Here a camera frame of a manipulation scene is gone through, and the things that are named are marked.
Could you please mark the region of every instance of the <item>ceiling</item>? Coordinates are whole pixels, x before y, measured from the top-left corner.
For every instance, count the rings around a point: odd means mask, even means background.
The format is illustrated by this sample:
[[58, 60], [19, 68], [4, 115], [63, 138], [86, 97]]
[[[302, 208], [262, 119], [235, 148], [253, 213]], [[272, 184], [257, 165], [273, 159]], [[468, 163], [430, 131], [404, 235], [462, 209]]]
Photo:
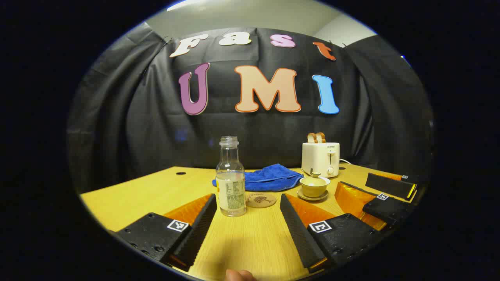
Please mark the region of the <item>ceiling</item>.
[[182, 37], [208, 30], [256, 27], [309, 36], [341, 14], [314, 0], [200, 0], [170, 11], [165, 8], [146, 22], [162, 37]]

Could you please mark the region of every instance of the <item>bottle label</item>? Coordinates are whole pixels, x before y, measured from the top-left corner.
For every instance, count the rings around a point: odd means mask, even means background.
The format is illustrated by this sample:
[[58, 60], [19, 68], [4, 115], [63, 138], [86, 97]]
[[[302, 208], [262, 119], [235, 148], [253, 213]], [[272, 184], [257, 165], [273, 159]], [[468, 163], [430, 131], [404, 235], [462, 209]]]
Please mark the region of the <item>bottle label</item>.
[[217, 179], [219, 204], [225, 210], [237, 210], [245, 206], [245, 180]]

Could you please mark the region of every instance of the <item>saucer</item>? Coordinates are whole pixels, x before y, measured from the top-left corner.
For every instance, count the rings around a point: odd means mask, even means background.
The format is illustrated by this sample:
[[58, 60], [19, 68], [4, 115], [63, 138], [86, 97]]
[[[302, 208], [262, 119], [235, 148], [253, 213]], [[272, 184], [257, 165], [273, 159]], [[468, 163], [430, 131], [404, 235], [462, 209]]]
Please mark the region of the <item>saucer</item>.
[[309, 196], [305, 196], [304, 193], [302, 192], [302, 187], [299, 188], [297, 190], [297, 195], [302, 198], [302, 199], [305, 199], [305, 200], [310, 200], [310, 201], [317, 201], [317, 200], [321, 200], [323, 198], [326, 198], [328, 196], [328, 190], [325, 190], [323, 192], [323, 194], [321, 194], [320, 196], [318, 197], [309, 197]]

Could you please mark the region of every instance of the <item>wooden table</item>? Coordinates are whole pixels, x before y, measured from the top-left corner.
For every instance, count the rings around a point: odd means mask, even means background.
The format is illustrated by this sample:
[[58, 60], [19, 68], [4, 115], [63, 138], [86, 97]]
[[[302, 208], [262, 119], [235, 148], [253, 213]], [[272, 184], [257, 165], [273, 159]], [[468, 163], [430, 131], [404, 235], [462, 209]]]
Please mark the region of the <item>wooden table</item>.
[[[310, 201], [336, 216], [344, 213], [334, 197], [339, 181], [377, 192], [366, 187], [365, 182], [369, 172], [380, 173], [347, 163], [341, 163], [340, 167], [345, 169], [339, 170], [337, 177], [330, 178], [328, 197]], [[300, 168], [291, 170], [304, 174]], [[174, 166], [83, 193], [81, 198], [105, 228], [117, 232], [149, 212], [165, 214], [209, 193], [216, 194], [217, 189], [212, 185], [214, 178], [215, 169]], [[226, 269], [248, 270], [259, 281], [297, 280], [309, 276], [280, 211], [281, 194], [297, 197], [299, 188], [300, 184], [282, 192], [270, 192], [277, 200], [273, 206], [247, 207], [246, 214], [240, 217], [224, 216], [218, 209], [194, 265], [189, 272], [183, 272], [210, 281], [224, 280]]]

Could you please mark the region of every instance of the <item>glass bottle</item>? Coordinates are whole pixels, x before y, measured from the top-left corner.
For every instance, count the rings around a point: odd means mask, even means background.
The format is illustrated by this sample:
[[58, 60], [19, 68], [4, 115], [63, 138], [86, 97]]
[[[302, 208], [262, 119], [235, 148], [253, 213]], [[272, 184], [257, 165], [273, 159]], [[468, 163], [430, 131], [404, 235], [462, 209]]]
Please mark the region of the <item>glass bottle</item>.
[[238, 137], [220, 138], [220, 162], [215, 168], [219, 207], [223, 215], [238, 217], [247, 212], [245, 168], [238, 157]]

